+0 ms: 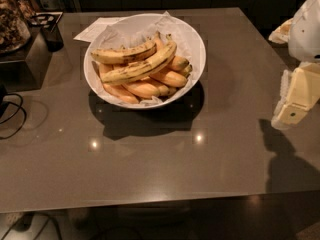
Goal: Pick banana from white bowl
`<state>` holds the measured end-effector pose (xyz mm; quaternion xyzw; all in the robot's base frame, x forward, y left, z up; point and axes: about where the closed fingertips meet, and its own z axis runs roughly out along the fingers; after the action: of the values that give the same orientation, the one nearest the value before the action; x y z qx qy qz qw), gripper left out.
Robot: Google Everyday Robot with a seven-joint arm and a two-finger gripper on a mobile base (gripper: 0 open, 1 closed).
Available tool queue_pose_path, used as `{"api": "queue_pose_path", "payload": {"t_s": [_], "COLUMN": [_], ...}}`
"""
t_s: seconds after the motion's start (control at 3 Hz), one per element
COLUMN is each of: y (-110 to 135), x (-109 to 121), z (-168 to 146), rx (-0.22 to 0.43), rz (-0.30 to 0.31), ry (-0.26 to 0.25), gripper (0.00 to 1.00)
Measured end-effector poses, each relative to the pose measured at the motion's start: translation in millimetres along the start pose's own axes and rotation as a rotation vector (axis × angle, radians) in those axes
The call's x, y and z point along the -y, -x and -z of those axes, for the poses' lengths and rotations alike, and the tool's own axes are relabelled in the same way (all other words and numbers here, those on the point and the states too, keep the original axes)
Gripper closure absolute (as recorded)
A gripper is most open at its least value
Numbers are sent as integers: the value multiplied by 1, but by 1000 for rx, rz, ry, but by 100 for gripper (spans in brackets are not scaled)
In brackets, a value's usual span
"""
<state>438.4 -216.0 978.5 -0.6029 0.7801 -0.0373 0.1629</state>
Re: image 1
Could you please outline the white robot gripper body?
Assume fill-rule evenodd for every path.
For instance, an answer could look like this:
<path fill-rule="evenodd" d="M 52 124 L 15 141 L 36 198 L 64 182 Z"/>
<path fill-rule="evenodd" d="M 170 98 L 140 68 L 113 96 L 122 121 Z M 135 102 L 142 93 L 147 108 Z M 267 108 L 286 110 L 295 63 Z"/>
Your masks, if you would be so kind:
<path fill-rule="evenodd" d="M 320 0 L 306 0 L 295 13 L 288 49 L 298 61 L 320 62 Z"/>

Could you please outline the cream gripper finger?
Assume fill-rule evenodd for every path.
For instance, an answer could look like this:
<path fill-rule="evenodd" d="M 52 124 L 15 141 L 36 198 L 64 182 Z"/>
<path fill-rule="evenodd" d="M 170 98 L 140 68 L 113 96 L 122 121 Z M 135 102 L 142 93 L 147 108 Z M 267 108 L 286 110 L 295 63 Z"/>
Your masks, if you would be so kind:
<path fill-rule="evenodd" d="M 292 19 L 286 20 L 277 27 L 268 37 L 268 40 L 276 44 L 285 44 L 289 41 L 289 33 Z"/>
<path fill-rule="evenodd" d="M 281 77 L 280 100 L 271 125 L 286 130 L 299 124 L 320 99 L 320 65 L 301 63 L 293 71 L 285 70 Z"/>

